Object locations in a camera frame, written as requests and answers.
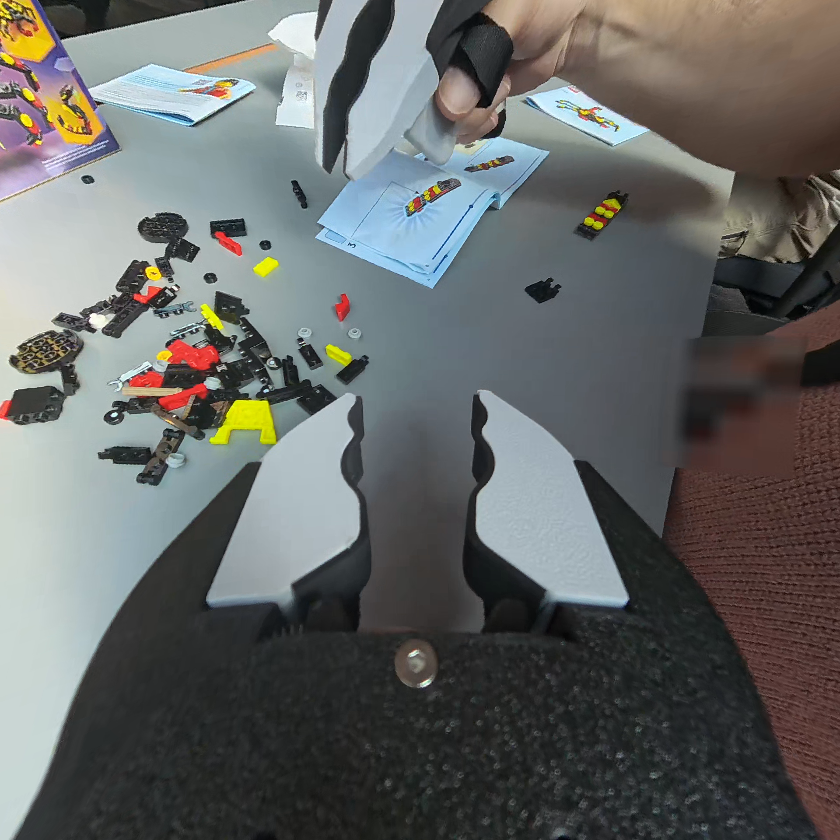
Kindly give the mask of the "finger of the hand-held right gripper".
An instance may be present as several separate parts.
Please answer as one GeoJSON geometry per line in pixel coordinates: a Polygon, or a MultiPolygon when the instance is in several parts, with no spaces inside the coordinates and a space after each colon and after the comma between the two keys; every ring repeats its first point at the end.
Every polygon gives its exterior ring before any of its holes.
{"type": "Polygon", "coordinates": [[[425,40],[441,5],[442,1],[394,2],[390,27],[370,60],[362,112],[368,130],[365,155],[355,173],[345,174],[349,179],[367,175],[405,139],[427,103],[434,71],[425,40]]]}
{"type": "Polygon", "coordinates": [[[369,2],[321,2],[316,38],[318,160],[325,171],[353,174],[364,158],[363,106],[371,53],[369,2]]]}

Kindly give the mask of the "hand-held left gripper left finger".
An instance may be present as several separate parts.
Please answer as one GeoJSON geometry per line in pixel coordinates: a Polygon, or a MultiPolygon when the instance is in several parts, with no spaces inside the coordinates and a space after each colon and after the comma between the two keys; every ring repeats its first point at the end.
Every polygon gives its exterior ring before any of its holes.
{"type": "Polygon", "coordinates": [[[292,429],[262,458],[207,594],[210,608],[272,604],[291,624],[339,609],[359,628],[371,576],[360,490],[362,399],[345,394],[292,429]]]}

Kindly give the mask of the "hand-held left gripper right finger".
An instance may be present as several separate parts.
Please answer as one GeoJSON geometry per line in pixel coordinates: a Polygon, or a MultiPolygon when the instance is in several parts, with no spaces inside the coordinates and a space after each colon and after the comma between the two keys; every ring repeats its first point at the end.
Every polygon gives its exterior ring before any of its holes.
{"type": "Polygon", "coordinates": [[[473,396],[470,432],[464,576],[485,630],[545,632],[559,607],[626,608],[627,588],[567,448],[488,390],[473,396]]]}

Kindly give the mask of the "pile of mostly black bricks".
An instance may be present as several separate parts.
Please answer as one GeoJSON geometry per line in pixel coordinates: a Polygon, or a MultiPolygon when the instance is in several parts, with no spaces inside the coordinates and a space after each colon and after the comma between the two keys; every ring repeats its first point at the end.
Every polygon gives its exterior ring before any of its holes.
{"type": "MultiPolygon", "coordinates": [[[[144,241],[163,246],[163,255],[154,262],[131,261],[109,297],[78,313],[58,313],[52,329],[16,347],[7,360],[16,372],[57,373],[60,385],[16,390],[2,401],[2,420],[22,427],[58,420],[67,399],[81,387],[77,361],[85,348],[84,336],[119,340],[145,314],[159,320],[183,314],[198,319],[170,331],[152,360],[107,383],[120,395],[103,415],[109,426],[127,416],[150,415],[164,424],[163,432],[185,432],[183,441],[207,440],[220,446],[229,444],[234,433],[247,432],[257,434],[262,445],[275,445],[273,406],[295,403],[311,416],[335,401],[324,385],[301,378],[294,356],[272,351],[241,297],[217,290],[213,304],[199,308],[179,299],[172,261],[192,263],[200,249],[186,238],[183,215],[159,212],[143,217],[138,232],[144,241]]],[[[183,443],[178,454],[168,458],[169,469],[185,462],[183,443]]],[[[99,451],[98,459],[141,471],[155,448],[112,445],[99,451]]]]}

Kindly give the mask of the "person's right forearm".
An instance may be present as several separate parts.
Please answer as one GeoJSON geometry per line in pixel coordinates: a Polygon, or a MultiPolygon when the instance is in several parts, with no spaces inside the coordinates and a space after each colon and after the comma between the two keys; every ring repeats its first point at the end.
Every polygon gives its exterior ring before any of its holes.
{"type": "Polygon", "coordinates": [[[587,2],[557,75],[735,172],[838,169],[838,2],[587,2]]]}

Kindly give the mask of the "grey desk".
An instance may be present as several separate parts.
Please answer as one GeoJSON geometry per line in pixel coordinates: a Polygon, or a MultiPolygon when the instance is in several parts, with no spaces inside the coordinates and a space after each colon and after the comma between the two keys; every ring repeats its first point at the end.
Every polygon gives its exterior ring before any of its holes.
{"type": "MultiPolygon", "coordinates": [[[[269,43],[304,2],[246,2],[71,38],[97,84],[149,62],[185,69],[269,43]]],[[[366,354],[364,477],[373,575],[364,627],[456,631],[480,624],[460,576],[472,486],[473,393],[489,389],[590,460],[661,532],[672,469],[666,358],[698,335],[732,175],[653,134],[615,147],[511,101],[505,135],[550,152],[503,209],[489,210],[434,289],[316,240],[345,184],[315,161],[312,132],[276,126],[291,57],[277,50],[220,76],[255,83],[243,101],[195,126],[104,107],[121,151],[2,202],[2,399],[26,376],[7,357],[113,289],[133,259],[159,249],[137,223],[182,214],[200,246],[175,262],[184,299],[240,296],[278,355],[297,330],[366,354]],[[291,190],[308,196],[302,209],[291,190]],[[598,238],[574,233],[610,192],[628,201],[598,238]],[[562,286],[537,303],[524,291],[562,286]]],[[[123,601],[171,541],[266,447],[185,441],[186,465],[157,488],[98,459],[110,445],[153,446],[163,424],[109,426],[107,383],[151,358],[175,319],[145,314],[120,339],[88,335],[80,390],[54,423],[2,422],[2,838],[13,838],[45,777],[79,683],[123,601]]]]}

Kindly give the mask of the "white plastic bag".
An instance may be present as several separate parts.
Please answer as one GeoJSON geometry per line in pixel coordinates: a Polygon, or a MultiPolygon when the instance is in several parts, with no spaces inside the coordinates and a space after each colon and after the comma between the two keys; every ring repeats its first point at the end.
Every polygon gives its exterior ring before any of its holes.
{"type": "Polygon", "coordinates": [[[313,68],[317,20],[315,11],[292,14],[281,19],[268,33],[275,46],[291,53],[291,63],[276,111],[277,126],[305,130],[314,128],[313,68]]]}

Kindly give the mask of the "orange tape strip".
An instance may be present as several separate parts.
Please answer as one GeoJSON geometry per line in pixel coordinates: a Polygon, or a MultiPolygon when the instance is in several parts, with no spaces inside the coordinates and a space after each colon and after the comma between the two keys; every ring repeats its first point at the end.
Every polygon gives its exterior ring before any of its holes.
{"type": "Polygon", "coordinates": [[[232,67],[244,61],[252,60],[253,58],[263,56],[274,51],[277,51],[277,45],[273,43],[259,45],[258,47],[239,51],[232,55],[211,59],[198,65],[189,66],[185,68],[185,71],[193,74],[207,74],[212,70],[221,70],[226,67],[232,67]]]}

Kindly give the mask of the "open blue instruction booklet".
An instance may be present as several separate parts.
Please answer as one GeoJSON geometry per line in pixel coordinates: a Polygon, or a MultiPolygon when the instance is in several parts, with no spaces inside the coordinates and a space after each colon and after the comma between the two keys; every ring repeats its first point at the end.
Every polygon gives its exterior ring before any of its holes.
{"type": "Polygon", "coordinates": [[[345,185],[316,239],[432,288],[485,213],[504,207],[548,155],[502,138],[458,145],[441,165],[393,151],[345,185]]]}

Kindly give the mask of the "closed booklet with minifigure print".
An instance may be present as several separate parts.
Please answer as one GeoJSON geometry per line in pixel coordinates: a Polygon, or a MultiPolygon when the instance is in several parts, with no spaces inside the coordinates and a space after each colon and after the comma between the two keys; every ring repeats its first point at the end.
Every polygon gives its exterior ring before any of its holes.
{"type": "Polygon", "coordinates": [[[192,127],[256,89],[248,80],[149,64],[91,87],[95,102],[192,127]]]}

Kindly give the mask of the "closed booklet with model print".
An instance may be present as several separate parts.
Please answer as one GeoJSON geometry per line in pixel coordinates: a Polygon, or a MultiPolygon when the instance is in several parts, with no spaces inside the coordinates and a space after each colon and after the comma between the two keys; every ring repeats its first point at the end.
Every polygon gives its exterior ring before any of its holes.
{"type": "Polygon", "coordinates": [[[646,127],[604,107],[572,85],[534,92],[524,101],[531,108],[611,148],[649,132],[646,127]]]}

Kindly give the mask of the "person's red knit sweater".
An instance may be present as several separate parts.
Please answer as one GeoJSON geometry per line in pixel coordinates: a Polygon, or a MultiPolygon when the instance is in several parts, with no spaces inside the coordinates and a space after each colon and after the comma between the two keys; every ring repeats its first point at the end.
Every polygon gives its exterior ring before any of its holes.
{"type": "Polygon", "coordinates": [[[665,541],[709,595],[820,838],[838,838],[838,304],[704,339],[665,541]]]}

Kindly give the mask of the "purple toy brick box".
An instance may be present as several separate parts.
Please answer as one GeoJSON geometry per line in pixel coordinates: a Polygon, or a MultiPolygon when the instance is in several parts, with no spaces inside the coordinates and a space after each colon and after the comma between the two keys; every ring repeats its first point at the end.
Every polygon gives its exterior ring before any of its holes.
{"type": "Polygon", "coordinates": [[[1,199],[120,151],[38,2],[1,2],[1,199]]]}

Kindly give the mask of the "black chair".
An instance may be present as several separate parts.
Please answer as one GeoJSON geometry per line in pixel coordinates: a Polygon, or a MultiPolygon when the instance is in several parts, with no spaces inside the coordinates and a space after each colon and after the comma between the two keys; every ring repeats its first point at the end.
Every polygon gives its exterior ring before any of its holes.
{"type": "Polygon", "coordinates": [[[794,305],[779,316],[772,311],[814,259],[801,263],[772,263],[745,257],[720,259],[707,303],[703,337],[752,337],[769,333],[838,300],[838,248],[830,260],[821,259],[822,271],[808,276],[807,285],[795,288],[794,305]]]}

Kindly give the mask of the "beige cloth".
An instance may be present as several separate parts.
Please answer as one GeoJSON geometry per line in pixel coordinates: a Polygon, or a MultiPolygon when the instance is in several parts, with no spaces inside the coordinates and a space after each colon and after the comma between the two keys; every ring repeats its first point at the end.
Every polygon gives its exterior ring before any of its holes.
{"type": "Polygon", "coordinates": [[[839,220],[839,171],[808,177],[735,174],[718,257],[797,264],[839,220]]]}

